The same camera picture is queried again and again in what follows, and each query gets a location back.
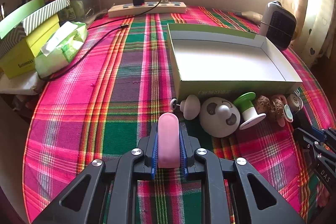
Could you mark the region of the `green white spool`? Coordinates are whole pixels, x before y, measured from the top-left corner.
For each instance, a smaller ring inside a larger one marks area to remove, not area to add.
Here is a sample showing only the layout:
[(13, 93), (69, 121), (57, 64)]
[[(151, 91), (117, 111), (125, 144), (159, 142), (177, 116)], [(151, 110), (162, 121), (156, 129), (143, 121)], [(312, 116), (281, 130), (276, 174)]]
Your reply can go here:
[(240, 111), (244, 120), (244, 122), (239, 126), (240, 130), (248, 129), (258, 124), (266, 117), (265, 113), (257, 113), (256, 108), (252, 103), (255, 98), (256, 94), (254, 92), (248, 92), (239, 96), (233, 102), (236, 108)]

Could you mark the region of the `pink oblong case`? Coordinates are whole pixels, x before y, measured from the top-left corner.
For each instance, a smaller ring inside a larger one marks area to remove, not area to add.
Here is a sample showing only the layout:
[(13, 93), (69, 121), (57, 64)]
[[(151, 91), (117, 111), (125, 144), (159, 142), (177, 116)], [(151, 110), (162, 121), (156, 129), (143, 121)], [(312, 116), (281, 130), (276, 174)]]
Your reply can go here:
[(158, 167), (180, 167), (179, 120), (173, 113), (164, 113), (158, 120)]

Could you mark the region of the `plaid pink green blanket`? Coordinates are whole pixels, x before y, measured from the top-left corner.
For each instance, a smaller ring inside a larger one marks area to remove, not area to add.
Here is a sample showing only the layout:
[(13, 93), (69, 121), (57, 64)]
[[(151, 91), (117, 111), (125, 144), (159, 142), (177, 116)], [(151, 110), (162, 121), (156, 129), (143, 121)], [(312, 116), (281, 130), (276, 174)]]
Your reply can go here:
[[(97, 20), (75, 58), (75, 67), (48, 83), (35, 108), (23, 158), (23, 198), (29, 221), (93, 159), (133, 149), (175, 96), (166, 27), (207, 24), (258, 32), (256, 24), (230, 12), (189, 7), (185, 14), (146, 15), (119, 29)], [(246, 158), (311, 222), (330, 195), (311, 170), (307, 150), (295, 144), (290, 125), (270, 121), (218, 139), (198, 121), (187, 123), (201, 146), (219, 157)]]

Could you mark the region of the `brown walnut right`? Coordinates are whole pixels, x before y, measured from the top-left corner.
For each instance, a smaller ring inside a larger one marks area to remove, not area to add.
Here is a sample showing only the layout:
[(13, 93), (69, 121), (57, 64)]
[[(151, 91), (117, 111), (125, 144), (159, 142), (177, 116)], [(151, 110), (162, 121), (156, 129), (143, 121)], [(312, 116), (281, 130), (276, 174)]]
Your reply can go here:
[(268, 111), (268, 119), (272, 122), (281, 120), (284, 116), (284, 105), (278, 98), (272, 98), (270, 100), (270, 106)]

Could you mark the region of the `white panda mini fan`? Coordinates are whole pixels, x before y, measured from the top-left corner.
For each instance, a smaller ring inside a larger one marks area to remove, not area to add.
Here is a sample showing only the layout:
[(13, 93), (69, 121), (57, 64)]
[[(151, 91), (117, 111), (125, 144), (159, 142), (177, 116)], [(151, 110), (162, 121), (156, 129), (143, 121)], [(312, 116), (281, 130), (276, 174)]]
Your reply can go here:
[(201, 105), (199, 121), (206, 133), (216, 138), (223, 138), (238, 129), (240, 113), (230, 101), (220, 97), (212, 97)]

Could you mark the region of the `beige heart curtain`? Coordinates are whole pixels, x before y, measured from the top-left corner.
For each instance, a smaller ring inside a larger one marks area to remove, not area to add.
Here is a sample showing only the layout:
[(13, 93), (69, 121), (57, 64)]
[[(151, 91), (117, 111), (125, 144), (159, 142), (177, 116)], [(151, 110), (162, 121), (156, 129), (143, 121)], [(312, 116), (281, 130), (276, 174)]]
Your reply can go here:
[(297, 20), (290, 47), (308, 66), (329, 57), (335, 35), (335, 0), (281, 0)]

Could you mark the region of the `cream power strip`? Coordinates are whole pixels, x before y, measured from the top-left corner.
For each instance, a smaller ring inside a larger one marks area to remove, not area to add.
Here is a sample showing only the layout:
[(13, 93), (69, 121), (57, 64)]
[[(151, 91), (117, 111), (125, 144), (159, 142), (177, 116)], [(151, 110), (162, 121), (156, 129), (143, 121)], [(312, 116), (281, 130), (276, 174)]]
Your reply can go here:
[(144, 5), (134, 6), (132, 3), (124, 5), (114, 5), (108, 10), (108, 16), (110, 18), (116, 18), (128, 15), (138, 14), (169, 14), (169, 13), (186, 13), (186, 5), (183, 2), (145, 2)]

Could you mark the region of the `striped green gift box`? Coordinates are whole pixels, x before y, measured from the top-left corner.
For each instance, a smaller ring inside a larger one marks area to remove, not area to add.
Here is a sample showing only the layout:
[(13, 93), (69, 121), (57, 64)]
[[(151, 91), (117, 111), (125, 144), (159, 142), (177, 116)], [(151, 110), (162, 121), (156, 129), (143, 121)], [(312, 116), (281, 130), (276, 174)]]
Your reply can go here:
[(31, 0), (1, 20), (1, 57), (38, 26), (70, 5), (70, 0)]

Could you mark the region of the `brown walnut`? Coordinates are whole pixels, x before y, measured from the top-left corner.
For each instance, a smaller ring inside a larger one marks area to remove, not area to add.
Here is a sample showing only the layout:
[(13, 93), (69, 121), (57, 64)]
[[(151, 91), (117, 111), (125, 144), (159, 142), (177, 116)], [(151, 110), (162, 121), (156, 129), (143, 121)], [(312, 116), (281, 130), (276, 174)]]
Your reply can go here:
[(270, 100), (270, 106), (268, 111), (268, 119), (272, 122), (281, 120), (284, 116), (284, 105), (278, 98), (272, 98)]
[(260, 95), (255, 101), (254, 106), (257, 114), (267, 114), (270, 111), (270, 100), (268, 97)]

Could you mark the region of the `grey black space heater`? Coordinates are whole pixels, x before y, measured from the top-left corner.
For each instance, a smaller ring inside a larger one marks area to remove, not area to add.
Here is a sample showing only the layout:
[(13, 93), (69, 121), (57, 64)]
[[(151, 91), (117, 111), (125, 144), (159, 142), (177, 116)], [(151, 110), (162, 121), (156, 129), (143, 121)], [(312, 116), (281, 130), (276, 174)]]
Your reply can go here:
[(284, 51), (293, 40), (296, 25), (295, 16), (284, 9), (279, 1), (272, 1), (266, 5), (259, 35), (265, 36), (280, 51)]

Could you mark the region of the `yellow green box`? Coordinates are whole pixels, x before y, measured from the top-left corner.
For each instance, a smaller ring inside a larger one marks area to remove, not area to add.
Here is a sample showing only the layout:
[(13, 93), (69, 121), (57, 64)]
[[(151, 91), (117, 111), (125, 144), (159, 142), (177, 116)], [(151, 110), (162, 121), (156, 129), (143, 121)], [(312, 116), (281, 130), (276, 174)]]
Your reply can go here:
[(59, 27), (59, 18), (55, 14), (37, 27), (29, 36), (23, 38), (1, 58), (1, 69), (4, 74), (12, 79), (33, 71), (35, 69), (35, 57)]

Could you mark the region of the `pink mint sensor light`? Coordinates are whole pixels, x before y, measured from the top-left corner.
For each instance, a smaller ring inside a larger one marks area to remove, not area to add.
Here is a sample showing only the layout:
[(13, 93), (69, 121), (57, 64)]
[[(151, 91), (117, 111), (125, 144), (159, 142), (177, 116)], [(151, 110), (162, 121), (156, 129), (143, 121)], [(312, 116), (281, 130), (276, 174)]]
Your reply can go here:
[(280, 99), (281, 102), (284, 105), (284, 111), (283, 111), (284, 116), (281, 120), (277, 121), (277, 124), (280, 127), (284, 127), (286, 125), (286, 122), (291, 123), (293, 121), (293, 114), (291, 113), (290, 107), (288, 106), (288, 102), (287, 102), (285, 96), (281, 95), (281, 94), (277, 94), (277, 95), (272, 96), (271, 99), (272, 98)]

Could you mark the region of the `white round cream jar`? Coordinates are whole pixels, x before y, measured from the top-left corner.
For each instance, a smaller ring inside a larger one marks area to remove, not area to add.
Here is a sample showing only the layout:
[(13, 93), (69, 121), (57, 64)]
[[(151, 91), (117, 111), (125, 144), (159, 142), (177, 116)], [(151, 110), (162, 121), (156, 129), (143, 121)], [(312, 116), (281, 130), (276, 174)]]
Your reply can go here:
[(288, 106), (290, 107), (290, 110), (293, 114), (300, 111), (303, 108), (302, 99), (295, 94), (289, 94), (287, 96), (286, 100), (287, 100)]

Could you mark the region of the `green tissue pack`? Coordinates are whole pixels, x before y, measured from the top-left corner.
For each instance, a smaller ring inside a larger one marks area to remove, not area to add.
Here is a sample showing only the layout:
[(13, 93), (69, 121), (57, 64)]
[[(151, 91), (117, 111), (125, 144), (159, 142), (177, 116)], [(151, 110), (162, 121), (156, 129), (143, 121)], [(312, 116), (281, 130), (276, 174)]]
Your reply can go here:
[(41, 47), (35, 57), (35, 70), (41, 79), (69, 65), (83, 46), (88, 35), (82, 22), (65, 22)]

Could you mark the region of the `green white cardboard box lid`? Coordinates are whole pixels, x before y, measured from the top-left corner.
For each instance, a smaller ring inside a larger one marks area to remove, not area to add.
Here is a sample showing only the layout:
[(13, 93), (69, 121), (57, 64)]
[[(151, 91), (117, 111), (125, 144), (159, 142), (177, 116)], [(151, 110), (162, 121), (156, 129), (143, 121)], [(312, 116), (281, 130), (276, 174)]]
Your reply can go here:
[(167, 43), (179, 101), (194, 94), (234, 99), (254, 92), (288, 94), (302, 79), (265, 36), (201, 24), (167, 25)]

